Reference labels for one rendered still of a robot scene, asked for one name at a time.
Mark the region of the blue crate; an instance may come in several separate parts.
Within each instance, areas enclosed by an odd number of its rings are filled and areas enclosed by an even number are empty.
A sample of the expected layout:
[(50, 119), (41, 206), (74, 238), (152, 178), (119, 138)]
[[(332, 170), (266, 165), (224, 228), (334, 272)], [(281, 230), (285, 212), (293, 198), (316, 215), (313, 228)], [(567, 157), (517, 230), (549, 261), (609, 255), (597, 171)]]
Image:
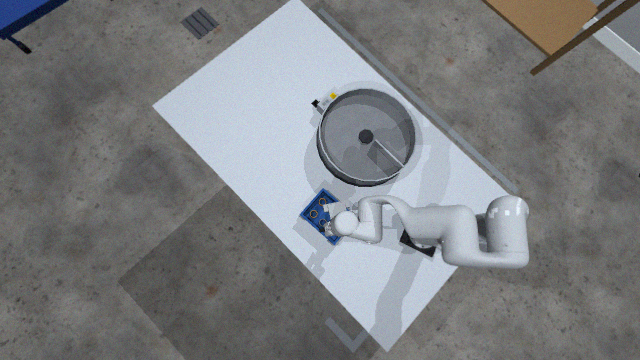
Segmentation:
[[(300, 213), (300, 215), (308, 222), (310, 223), (316, 230), (319, 231), (319, 229), (324, 228), (321, 227), (319, 225), (319, 221), (321, 219), (325, 219), (327, 222), (331, 221), (330, 219), (330, 214), (328, 212), (323, 211), (323, 206), (319, 205), (319, 200), (321, 198), (326, 199), (326, 204), (330, 204), (330, 203), (335, 203), (335, 202), (339, 202), (337, 199), (335, 199), (330, 193), (328, 193), (324, 188), (322, 188), (322, 190), (315, 196), (315, 198), (307, 205), (307, 207)], [(320, 204), (324, 205), (325, 201), (324, 200), (320, 200)], [(311, 212), (312, 210), (317, 211), (318, 215), (316, 217), (316, 212)], [(311, 212), (311, 216), (312, 217), (316, 217), (316, 218), (311, 218), (310, 217), (310, 212)], [(320, 224), (323, 226), (326, 222), (324, 220), (320, 221)], [(315, 226), (316, 225), (316, 226)], [(335, 245), (338, 240), (341, 237), (338, 236), (330, 236), (330, 237), (326, 237), (324, 232), (320, 232), (325, 238), (327, 238), (333, 245)]]

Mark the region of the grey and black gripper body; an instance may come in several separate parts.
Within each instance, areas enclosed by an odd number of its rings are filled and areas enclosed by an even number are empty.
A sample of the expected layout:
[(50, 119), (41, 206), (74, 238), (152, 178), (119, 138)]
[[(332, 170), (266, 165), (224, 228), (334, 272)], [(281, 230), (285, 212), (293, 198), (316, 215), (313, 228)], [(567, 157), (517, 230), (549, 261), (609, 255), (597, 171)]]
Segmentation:
[(330, 230), (326, 230), (326, 226), (328, 226), (329, 224), (330, 224), (330, 221), (329, 221), (329, 222), (327, 222), (327, 223), (325, 223), (325, 224), (323, 225), (323, 227), (325, 228), (325, 232), (324, 232), (324, 233), (325, 233), (325, 236), (326, 236), (326, 237), (335, 236), (335, 235), (332, 233), (332, 231), (330, 231)]

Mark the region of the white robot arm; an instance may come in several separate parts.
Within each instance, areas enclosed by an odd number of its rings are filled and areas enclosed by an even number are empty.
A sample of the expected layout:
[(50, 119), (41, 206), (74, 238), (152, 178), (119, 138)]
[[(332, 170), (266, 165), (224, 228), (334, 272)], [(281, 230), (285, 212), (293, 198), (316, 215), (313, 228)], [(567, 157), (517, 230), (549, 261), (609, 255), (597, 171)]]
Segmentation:
[(449, 265), (519, 269), (529, 262), (526, 230), (529, 208), (524, 200), (511, 195), (494, 199), (482, 214), (474, 214), (465, 205), (413, 208), (395, 196), (367, 196), (358, 202), (358, 218), (346, 210), (350, 204), (345, 200), (323, 205), (324, 213), (329, 212), (331, 219), (326, 230), (338, 237), (379, 243), (385, 204), (394, 207), (415, 246), (437, 247)]

